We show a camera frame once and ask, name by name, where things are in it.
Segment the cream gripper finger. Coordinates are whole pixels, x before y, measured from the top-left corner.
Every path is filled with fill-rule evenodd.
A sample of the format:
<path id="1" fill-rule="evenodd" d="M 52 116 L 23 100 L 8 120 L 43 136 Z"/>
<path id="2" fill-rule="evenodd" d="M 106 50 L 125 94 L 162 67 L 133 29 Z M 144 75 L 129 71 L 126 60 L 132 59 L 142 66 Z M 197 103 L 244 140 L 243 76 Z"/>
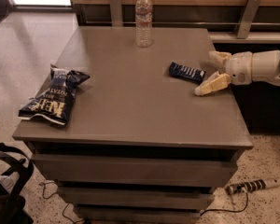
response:
<path id="1" fill-rule="evenodd" d="M 231 77 L 226 74 L 220 74 L 216 71 L 207 80 L 201 83 L 194 91 L 197 96 L 204 96 L 206 94 L 221 91 L 226 89 L 231 84 Z"/>
<path id="2" fill-rule="evenodd" d="M 220 73 L 225 72 L 225 63 L 231 57 L 229 52 L 221 52 L 221 51 L 210 51 L 209 58 L 211 60 L 211 64 L 218 70 Z"/>

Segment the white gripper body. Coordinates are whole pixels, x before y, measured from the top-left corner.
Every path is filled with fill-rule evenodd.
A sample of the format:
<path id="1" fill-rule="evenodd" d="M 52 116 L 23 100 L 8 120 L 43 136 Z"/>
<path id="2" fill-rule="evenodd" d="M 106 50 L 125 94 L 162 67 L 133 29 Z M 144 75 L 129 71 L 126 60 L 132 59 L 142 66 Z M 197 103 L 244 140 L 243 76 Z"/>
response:
<path id="1" fill-rule="evenodd" d="M 225 62 L 225 70 L 234 85 L 248 85 L 252 82 L 252 53 L 235 53 Z"/>

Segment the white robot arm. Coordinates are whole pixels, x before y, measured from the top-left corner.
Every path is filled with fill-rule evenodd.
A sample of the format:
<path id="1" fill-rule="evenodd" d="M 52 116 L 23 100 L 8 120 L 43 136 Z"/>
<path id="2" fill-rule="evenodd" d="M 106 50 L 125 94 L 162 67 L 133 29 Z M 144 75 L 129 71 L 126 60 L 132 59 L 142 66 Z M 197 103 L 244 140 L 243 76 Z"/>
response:
<path id="1" fill-rule="evenodd" d="M 210 51 L 209 59 L 201 61 L 200 67 L 206 74 L 194 91 L 197 96 L 225 90 L 230 84 L 266 82 L 280 87 L 280 50 L 234 54 Z"/>

